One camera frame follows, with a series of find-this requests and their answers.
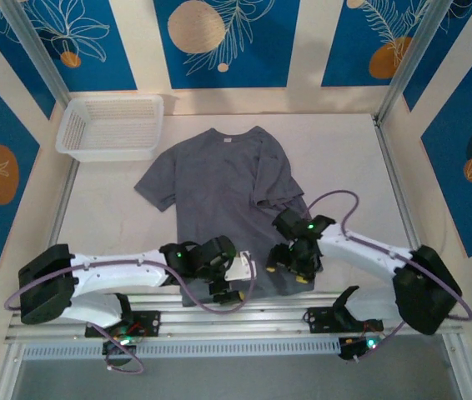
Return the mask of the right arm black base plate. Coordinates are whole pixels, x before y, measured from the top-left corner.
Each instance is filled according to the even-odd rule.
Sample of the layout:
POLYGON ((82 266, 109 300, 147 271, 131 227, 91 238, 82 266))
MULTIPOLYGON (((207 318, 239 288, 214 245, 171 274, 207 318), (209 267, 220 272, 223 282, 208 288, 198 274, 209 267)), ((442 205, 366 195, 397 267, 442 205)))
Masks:
POLYGON ((360 321, 344 308, 310 307, 303 315, 311 333, 366 333, 384 331, 381 320, 360 321))

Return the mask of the aluminium corner post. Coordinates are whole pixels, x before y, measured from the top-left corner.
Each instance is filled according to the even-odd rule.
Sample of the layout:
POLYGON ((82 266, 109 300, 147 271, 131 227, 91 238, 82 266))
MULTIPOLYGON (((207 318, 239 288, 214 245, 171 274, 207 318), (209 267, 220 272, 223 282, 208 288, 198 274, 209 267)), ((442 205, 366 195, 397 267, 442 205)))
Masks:
POLYGON ((65 109, 70 92, 22 5, 17 0, 0 0, 0 9, 49 91, 65 109))
POLYGON ((430 0, 427 13, 422 18, 399 67, 391 79, 383 102, 374 115, 374 124, 380 128, 390 115, 394 105, 402 96, 406 86, 416 71, 440 23, 448 12, 453 0, 430 0))

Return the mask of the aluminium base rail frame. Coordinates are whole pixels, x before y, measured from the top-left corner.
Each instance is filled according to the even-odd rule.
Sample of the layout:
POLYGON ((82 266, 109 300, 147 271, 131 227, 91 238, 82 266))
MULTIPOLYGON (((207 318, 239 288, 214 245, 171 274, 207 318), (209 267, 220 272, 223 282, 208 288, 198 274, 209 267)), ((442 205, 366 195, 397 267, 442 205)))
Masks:
MULTIPOLYGON (((334 293, 306 292, 291 297, 253 300, 235 313, 217 315, 199 307, 183 307, 178 294, 133 294, 134 311, 160 311, 158 338, 169 339, 243 339, 308 337, 303 322, 307 308, 330 306, 334 293)), ((58 319, 41 325, 21 323, 20 314, 12 315, 5 335, 6 343, 84 341, 85 324, 58 319)))

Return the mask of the white plastic mesh basket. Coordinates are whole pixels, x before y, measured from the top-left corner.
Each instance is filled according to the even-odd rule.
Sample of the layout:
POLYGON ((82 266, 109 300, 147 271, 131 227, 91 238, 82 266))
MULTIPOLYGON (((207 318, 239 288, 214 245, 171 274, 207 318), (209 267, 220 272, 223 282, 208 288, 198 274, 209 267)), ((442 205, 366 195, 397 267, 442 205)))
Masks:
POLYGON ((76 97, 63 113, 55 148, 81 163, 151 160, 162 135, 163 115, 159 95, 76 97))

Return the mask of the aluminium side rail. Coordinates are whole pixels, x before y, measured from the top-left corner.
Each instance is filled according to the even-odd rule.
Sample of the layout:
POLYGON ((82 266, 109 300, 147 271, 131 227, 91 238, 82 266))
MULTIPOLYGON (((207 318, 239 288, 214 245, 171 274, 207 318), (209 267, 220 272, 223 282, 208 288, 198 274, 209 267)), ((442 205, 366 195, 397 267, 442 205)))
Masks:
POLYGON ((63 226, 63 221, 68 208, 69 200, 73 192, 73 186, 78 174, 79 161, 72 157, 68 157, 68 169, 63 179, 63 184, 60 187, 60 196, 58 198, 58 205, 54 214, 53 224, 48 236, 48 246, 51 247, 58 243, 59 235, 63 226))
POLYGON ((405 196, 401 177, 399 175, 399 169, 394 160, 392 147, 389 144, 389 140, 381 127, 378 118, 372 117, 372 120, 408 243, 412 248, 418 248, 421 245, 421 241, 414 225, 412 213, 409 209, 407 197, 405 196))

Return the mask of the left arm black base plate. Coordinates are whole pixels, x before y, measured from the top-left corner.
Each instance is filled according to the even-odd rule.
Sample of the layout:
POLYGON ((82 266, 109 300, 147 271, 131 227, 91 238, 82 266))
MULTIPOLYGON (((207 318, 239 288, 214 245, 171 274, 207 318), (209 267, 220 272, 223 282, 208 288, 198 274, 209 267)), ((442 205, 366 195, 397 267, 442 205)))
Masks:
POLYGON ((132 311, 126 313, 121 322, 106 327, 105 332, 114 338, 151 338, 158 336, 161 312, 132 311))

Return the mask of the grey t-shirt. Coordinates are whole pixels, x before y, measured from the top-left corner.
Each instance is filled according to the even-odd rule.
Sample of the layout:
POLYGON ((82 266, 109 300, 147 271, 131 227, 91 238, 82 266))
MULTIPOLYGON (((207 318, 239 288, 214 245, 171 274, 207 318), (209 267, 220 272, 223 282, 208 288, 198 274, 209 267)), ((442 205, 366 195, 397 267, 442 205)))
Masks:
POLYGON ((314 290, 283 268, 266 268, 270 250, 284 242, 273 220, 286 208, 304 215, 307 205, 281 144, 263 128, 239 135, 210 128, 182 141, 162 152, 134 189, 160 212, 176 209, 179 242, 226 236, 248 251, 257 268, 254 298, 314 290))

